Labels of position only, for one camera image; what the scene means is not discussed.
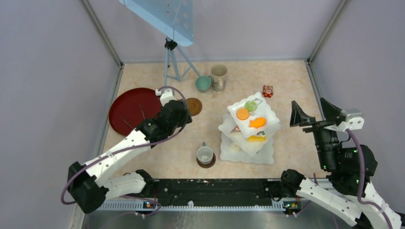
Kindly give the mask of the beige ceramic mug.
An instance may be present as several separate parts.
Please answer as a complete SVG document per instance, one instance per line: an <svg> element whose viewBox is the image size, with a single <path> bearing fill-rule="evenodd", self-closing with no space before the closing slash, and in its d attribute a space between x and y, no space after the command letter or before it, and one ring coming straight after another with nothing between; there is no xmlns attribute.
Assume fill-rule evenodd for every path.
<svg viewBox="0 0 405 229"><path fill-rule="evenodd" d="M216 92L221 92L225 89L228 69L224 64L216 64L210 69L210 78L212 88Z"/></svg>

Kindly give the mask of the orange fish-shaped cookie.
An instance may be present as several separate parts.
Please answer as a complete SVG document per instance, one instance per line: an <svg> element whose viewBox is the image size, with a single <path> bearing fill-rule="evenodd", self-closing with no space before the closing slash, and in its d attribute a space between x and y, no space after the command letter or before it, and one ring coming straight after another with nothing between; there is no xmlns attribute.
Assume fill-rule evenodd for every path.
<svg viewBox="0 0 405 229"><path fill-rule="evenodd" d="M250 120L249 127L251 128L261 128L266 125L266 119L264 117L258 117L254 120Z"/></svg>

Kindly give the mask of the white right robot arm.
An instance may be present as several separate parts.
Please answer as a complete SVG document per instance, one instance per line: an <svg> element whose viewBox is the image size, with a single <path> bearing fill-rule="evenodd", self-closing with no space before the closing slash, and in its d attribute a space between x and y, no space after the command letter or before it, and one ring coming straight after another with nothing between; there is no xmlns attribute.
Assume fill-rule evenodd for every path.
<svg viewBox="0 0 405 229"><path fill-rule="evenodd" d="M318 121L292 101L290 126L300 126L305 133L313 134L320 167L328 173L335 193L294 169L283 171L281 193L306 198L354 229L403 227L404 214L392 210L371 182L378 165L373 152L353 134L363 128L363 112L340 109L324 98L320 103L324 119Z"/></svg>

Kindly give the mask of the grey ceramic cup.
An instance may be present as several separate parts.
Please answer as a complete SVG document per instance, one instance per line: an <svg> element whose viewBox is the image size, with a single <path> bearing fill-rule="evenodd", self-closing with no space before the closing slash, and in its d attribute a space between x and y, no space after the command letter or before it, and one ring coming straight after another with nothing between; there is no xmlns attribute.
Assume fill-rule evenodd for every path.
<svg viewBox="0 0 405 229"><path fill-rule="evenodd" d="M208 165L213 160L213 150L206 145L205 142L202 142L202 146L197 150L196 158L197 161L202 165Z"/></svg>

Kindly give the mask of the round green macaron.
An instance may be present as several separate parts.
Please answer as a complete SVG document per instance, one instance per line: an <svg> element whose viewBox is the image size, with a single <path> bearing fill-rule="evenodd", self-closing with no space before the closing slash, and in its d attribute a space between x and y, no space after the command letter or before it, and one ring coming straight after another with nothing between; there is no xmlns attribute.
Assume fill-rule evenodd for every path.
<svg viewBox="0 0 405 229"><path fill-rule="evenodd" d="M247 101L244 105L244 108L248 111L248 112L254 112L257 109L257 102L250 100Z"/></svg>

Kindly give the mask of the round beige biscuit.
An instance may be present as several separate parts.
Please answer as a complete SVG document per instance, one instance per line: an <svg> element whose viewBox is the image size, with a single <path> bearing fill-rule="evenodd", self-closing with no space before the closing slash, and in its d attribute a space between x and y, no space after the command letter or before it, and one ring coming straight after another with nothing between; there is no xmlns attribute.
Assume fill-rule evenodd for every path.
<svg viewBox="0 0 405 229"><path fill-rule="evenodd" d="M239 120L246 120L246 119L248 119L249 118L249 116L250 116L250 112L249 112L249 110L248 109L246 109L246 108L239 108L237 111L236 111L236 117L237 117L237 119L239 119Z"/></svg>

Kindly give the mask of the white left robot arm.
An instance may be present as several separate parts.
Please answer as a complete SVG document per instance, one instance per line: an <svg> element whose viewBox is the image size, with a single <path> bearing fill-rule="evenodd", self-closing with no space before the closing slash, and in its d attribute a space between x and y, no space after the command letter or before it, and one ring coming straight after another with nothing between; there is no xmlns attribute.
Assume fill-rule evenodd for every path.
<svg viewBox="0 0 405 229"><path fill-rule="evenodd" d="M150 196L153 182L144 170L120 177L113 175L135 157L176 137L192 122L185 96L178 100L175 93L182 95L172 86L157 89L155 95L162 106L155 117L142 121L124 140L98 157L83 164L71 164L67 183L61 193L61 202L64 205L69 204L64 198L68 192L73 203L85 214L89 214L100 208L106 200L127 194Z"/></svg>

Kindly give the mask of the white cream puff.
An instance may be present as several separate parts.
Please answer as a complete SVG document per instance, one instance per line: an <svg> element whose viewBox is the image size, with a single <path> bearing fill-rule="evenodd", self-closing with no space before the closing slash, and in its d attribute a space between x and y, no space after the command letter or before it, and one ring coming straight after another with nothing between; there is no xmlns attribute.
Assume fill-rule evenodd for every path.
<svg viewBox="0 0 405 229"><path fill-rule="evenodd" d="M240 152L240 150L241 150L241 148L234 143L230 144L230 148L235 152Z"/></svg>

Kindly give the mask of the teal ceramic cup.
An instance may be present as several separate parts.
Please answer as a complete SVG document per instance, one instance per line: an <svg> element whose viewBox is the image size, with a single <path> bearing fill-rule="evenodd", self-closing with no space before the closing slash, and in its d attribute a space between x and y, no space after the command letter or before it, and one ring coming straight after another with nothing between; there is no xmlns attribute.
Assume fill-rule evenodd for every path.
<svg viewBox="0 0 405 229"><path fill-rule="evenodd" d="M196 79L194 85L199 92L204 93L211 87L211 78L202 75Z"/></svg>

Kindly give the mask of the dark brown wooden coaster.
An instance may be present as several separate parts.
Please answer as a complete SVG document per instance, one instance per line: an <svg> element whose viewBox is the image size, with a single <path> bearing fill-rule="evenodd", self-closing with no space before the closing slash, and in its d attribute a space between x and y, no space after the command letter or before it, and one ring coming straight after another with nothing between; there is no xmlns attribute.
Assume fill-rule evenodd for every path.
<svg viewBox="0 0 405 229"><path fill-rule="evenodd" d="M209 164L203 164L198 157L196 157L196 162L198 164L198 166L202 167L202 168L211 168L215 162L216 162L216 154L213 155L213 158L211 160L211 162Z"/></svg>

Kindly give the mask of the medium brown wooden coaster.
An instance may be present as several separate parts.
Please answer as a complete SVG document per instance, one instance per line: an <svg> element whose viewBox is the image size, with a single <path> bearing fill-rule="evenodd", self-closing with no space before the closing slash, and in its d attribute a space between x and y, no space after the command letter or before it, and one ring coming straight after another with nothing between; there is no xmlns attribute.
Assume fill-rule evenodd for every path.
<svg viewBox="0 0 405 229"><path fill-rule="evenodd" d="M202 103L197 98L188 98L186 99L188 110L191 116L198 115L202 110Z"/></svg>

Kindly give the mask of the yellow cheesecake slice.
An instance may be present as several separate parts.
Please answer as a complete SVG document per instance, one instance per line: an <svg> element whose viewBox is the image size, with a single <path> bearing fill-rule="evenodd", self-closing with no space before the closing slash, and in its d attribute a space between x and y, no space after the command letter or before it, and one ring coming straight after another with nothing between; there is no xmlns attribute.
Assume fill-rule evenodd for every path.
<svg viewBox="0 0 405 229"><path fill-rule="evenodd" d="M248 142L262 142L266 140L266 134L264 131L258 132L255 135L248 137Z"/></svg>

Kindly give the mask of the clear plastic tongs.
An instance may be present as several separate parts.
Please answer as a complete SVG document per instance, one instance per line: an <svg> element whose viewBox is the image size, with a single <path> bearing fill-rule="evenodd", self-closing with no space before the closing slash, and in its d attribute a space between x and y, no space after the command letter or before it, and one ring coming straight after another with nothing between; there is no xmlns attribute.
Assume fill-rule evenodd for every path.
<svg viewBox="0 0 405 229"><path fill-rule="evenodd" d="M121 114L120 119L131 129L135 129L145 119L145 113L140 103Z"/></svg>

